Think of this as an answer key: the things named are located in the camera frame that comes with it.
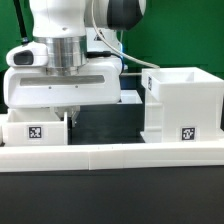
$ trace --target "plastic container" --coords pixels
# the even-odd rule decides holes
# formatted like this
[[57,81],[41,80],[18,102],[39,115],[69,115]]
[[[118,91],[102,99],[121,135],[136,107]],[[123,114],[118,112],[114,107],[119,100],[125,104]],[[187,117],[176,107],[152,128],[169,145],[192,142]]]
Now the plastic container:
[[64,121],[50,109],[9,109],[2,125],[5,146],[67,145],[67,113]]
[[146,142],[219,139],[223,80],[198,68],[144,69]]

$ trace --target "white platform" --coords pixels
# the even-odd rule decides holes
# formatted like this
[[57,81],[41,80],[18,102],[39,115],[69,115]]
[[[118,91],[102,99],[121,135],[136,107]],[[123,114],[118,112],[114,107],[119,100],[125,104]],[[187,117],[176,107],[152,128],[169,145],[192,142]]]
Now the white platform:
[[2,147],[0,172],[224,165],[224,142]]

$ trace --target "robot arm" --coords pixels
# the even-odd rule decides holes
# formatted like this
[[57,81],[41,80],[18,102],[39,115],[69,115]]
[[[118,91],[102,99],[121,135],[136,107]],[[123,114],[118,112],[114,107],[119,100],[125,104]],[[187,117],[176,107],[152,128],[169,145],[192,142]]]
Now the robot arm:
[[[85,25],[92,27],[91,0],[87,0]],[[143,17],[145,0],[95,0],[94,17],[98,27],[130,30]]]
[[[116,103],[120,59],[87,59],[92,0],[30,0],[34,42],[7,55],[4,97],[10,108]],[[95,0],[99,27],[130,29],[145,0]]]

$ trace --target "wall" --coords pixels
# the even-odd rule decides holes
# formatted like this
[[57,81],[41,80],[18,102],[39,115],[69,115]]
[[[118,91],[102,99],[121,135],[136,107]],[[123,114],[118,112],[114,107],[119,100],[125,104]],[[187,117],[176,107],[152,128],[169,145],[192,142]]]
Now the wall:
[[[29,37],[33,19],[28,0],[20,0]],[[0,0],[0,71],[7,52],[20,45],[12,0]],[[224,78],[224,2],[147,0],[144,19],[124,32],[125,51],[161,67],[197,66]],[[128,62],[130,71],[141,66]]]

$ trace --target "white robot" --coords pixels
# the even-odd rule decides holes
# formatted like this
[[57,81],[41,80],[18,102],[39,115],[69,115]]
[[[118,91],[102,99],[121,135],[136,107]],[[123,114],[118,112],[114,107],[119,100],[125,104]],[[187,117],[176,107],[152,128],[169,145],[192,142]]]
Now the white robot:
[[[66,120],[67,116],[74,120],[81,105],[111,104],[120,100],[121,60],[109,57],[109,52],[88,59],[86,28],[91,28],[94,22],[100,28],[129,30],[143,17],[146,1],[30,0],[30,7],[34,17],[34,41],[24,43],[7,55],[10,68],[4,79],[4,99],[10,109],[8,124],[2,130],[3,140],[9,146],[61,144],[49,140],[50,130],[56,132],[52,127],[44,131],[47,132],[45,141],[40,141],[44,122],[52,124],[62,117]],[[16,123],[21,122],[25,126],[16,134],[16,140]],[[32,133],[37,136],[35,141],[30,138],[32,127],[38,128]]]

